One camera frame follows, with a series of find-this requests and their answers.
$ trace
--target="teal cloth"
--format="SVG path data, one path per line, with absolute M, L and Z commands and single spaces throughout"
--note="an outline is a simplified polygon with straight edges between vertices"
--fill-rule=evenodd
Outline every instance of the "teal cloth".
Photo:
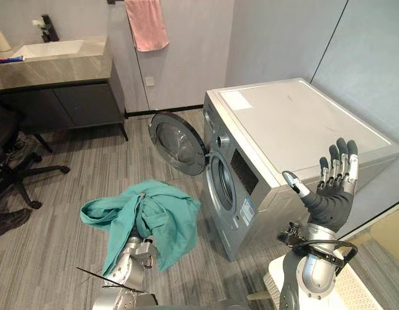
M 86 202 L 81 208 L 81 219 L 85 224 L 109 231 L 104 276 L 116 265 L 135 221 L 142 237 L 154 235 L 158 268 L 162 271 L 196 246 L 196 215 L 200 206 L 198 200 L 180 189 L 149 180 L 129 187 L 118 197 Z

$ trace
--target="shoe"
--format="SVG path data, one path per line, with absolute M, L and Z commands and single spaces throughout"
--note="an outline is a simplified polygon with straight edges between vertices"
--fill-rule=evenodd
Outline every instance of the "shoe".
M 10 229 L 22 226 L 30 217 L 32 210 L 21 209 L 15 212 L 0 214 L 0 236 Z

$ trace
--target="bathroom sink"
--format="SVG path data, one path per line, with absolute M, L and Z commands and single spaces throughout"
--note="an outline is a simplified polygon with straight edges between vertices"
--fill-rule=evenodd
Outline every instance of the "bathroom sink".
M 73 40 L 23 45 L 12 57 L 23 55 L 25 58 L 37 58 L 76 54 L 79 52 L 83 42 L 84 40 Z

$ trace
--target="marble countertop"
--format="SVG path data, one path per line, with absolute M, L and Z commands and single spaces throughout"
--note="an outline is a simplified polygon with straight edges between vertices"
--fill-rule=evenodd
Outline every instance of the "marble countertop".
M 18 63 L 0 64 L 0 90 L 65 83 L 108 79 L 112 67 L 112 54 L 107 36 L 79 37 L 85 40 L 76 54 L 38 57 Z M 9 57 L 20 46 L 0 57 Z

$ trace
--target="wall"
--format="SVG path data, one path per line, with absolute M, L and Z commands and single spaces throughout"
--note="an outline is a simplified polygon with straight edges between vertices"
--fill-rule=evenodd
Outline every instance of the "wall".
M 42 43 L 31 20 L 49 14 L 62 40 L 109 35 L 128 111 L 147 110 L 147 100 L 138 70 L 123 3 L 106 0 L 0 0 L 0 30 L 10 45 Z
M 0 30 L 10 44 L 40 43 L 31 24 L 48 13 L 61 39 L 109 35 L 128 112 L 203 104 L 205 91 L 223 87 L 234 0 L 162 0 L 170 44 L 139 52 L 143 76 L 153 76 L 148 102 L 123 2 L 106 0 L 0 0 Z
M 345 0 L 236 0 L 226 86 L 310 81 Z
M 205 91 L 223 87 L 234 0 L 162 0 L 169 37 L 163 50 L 138 52 L 151 109 L 202 105 Z
M 399 143 L 399 0 L 349 0 L 312 83 Z M 359 191 L 340 235 L 397 201 L 399 159 Z

